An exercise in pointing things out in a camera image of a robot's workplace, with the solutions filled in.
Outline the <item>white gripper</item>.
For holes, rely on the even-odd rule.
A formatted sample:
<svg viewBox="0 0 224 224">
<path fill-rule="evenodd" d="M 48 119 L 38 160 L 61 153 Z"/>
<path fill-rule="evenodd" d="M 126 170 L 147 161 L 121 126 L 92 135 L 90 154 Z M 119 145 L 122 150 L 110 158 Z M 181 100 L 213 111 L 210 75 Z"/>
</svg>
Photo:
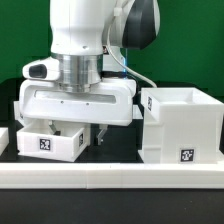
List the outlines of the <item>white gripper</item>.
<svg viewBox="0 0 224 224">
<path fill-rule="evenodd" d="M 54 121 L 106 124 L 99 126 L 100 145 L 107 125 L 132 122 L 136 82 L 128 78 L 102 78 L 100 56 L 53 56 L 23 67 L 19 108 L 26 118 L 46 119 L 60 136 Z"/>
</svg>

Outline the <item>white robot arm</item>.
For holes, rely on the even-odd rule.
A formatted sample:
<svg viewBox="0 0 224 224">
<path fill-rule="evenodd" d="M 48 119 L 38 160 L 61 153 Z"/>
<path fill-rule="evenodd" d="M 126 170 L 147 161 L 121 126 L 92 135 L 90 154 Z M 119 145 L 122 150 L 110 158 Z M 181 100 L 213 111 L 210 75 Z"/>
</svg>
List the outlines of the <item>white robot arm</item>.
<svg viewBox="0 0 224 224">
<path fill-rule="evenodd" d="M 158 35 L 157 0 L 50 0 L 51 56 L 23 67 L 25 118 L 127 126 L 131 80 L 103 78 L 103 50 L 143 49 Z"/>
</svg>

